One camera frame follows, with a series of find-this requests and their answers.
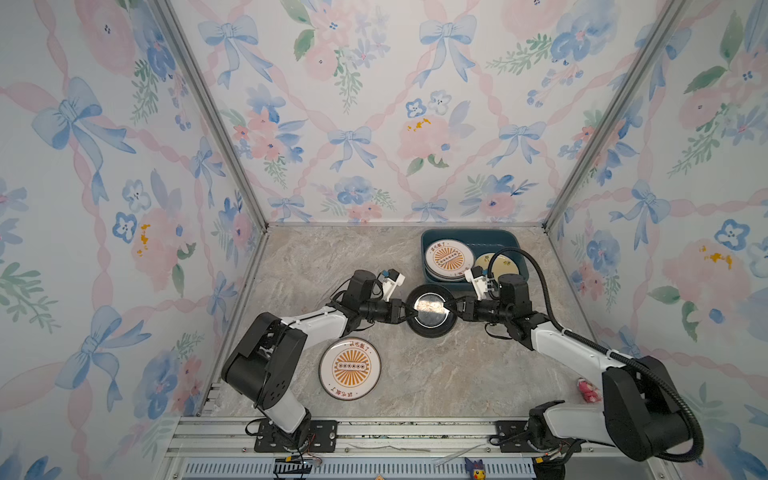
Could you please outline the black round plate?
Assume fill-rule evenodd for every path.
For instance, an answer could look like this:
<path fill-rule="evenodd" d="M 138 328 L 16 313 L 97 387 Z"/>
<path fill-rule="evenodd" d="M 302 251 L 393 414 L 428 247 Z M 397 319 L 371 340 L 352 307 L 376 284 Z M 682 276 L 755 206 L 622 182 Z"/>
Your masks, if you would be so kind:
<path fill-rule="evenodd" d="M 439 338 L 447 335 L 456 324 L 456 314 L 446 308 L 454 295 L 446 288 L 435 284 L 421 285 L 409 294 L 406 305 L 415 311 L 406 320 L 409 327 L 424 338 Z"/>

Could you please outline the orange sunburst plate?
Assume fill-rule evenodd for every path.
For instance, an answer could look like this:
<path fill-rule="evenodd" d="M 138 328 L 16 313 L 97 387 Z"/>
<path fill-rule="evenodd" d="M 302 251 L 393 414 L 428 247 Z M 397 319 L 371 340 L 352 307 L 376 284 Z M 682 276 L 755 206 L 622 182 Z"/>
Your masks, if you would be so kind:
<path fill-rule="evenodd" d="M 331 397 L 354 401 L 368 395 L 378 384 L 381 357 L 373 344 L 361 338 L 341 339 L 321 357 L 321 386 Z"/>
<path fill-rule="evenodd" d="M 443 239 L 431 243 L 425 251 L 426 270 L 445 282 L 461 281 L 464 272 L 475 264 L 475 254 L 464 243 Z"/>

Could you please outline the pale yellow plate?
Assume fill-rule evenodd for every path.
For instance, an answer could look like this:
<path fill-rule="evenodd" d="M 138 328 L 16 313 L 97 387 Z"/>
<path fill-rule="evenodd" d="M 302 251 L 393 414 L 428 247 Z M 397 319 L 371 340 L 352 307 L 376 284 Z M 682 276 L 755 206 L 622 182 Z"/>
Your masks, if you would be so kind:
<path fill-rule="evenodd" d="M 487 275 L 488 267 L 490 265 L 490 260 L 493 258 L 493 256 L 494 254 L 491 252 L 480 255 L 476 259 L 474 263 L 474 267 L 481 267 L 483 270 L 483 273 Z M 505 274 L 519 275 L 520 269 L 512 259 L 510 259 L 506 255 L 499 255 L 496 261 L 494 262 L 493 267 L 491 268 L 491 273 L 495 278 L 498 278 Z"/>

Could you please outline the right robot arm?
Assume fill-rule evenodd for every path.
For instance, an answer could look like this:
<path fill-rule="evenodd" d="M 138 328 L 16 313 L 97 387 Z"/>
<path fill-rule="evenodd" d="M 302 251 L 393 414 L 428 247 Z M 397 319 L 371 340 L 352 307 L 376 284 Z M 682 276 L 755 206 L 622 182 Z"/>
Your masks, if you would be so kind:
<path fill-rule="evenodd" d="M 535 311 L 520 275 L 502 276 L 495 293 L 486 278 L 470 280 L 474 295 L 446 301 L 448 312 L 503 326 L 507 339 L 570 368 L 602 396 L 596 403 L 551 401 L 531 409 L 526 432 L 533 448 L 545 451 L 559 440 L 575 440 L 614 447 L 635 461 L 657 457 L 674 463 L 703 454 L 701 425 L 661 361 L 605 348 L 560 325 L 550 312 Z"/>

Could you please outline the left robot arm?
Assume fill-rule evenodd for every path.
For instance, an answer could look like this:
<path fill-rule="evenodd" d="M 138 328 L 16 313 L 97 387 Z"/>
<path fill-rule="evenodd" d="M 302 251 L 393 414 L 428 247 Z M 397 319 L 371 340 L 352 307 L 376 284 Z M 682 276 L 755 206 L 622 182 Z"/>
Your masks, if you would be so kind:
<path fill-rule="evenodd" d="M 342 339 L 361 323 L 400 324 L 413 312 L 393 296 L 405 276 L 395 269 L 357 270 L 319 310 L 303 316 L 259 314 L 224 362 L 222 380 L 255 403 L 285 435 L 305 434 L 311 414 L 290 385 L 303 351 Z"/>

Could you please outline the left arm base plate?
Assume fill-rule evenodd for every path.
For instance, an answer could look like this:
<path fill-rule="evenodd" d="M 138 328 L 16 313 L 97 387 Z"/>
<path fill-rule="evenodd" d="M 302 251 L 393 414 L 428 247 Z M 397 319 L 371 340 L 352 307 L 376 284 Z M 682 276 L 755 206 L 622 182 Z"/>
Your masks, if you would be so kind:
<path fill-rule="evenodd" d="M 256 453 L 333 453 L 336 449 L 339 423 L 335 420 L 309 420 L 294 433 L 284 432 L 268 419 L 260 419 L 256 431 L 251 425 L 245 430 L 254 437 Z"/>

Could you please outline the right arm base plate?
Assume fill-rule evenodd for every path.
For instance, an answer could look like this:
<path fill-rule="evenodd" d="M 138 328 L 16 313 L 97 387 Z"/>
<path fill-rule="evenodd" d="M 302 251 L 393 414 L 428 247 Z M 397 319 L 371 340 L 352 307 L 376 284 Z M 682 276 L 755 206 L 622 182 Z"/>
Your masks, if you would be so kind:
<path fill-rule="evenodd" d="M 501 420 L 494 426 L 495 434 L 488 438 L 488 442 L 502 453 L 563 453 L 576 442 L 573 438 L 555 437 L 536 419 Z"/>

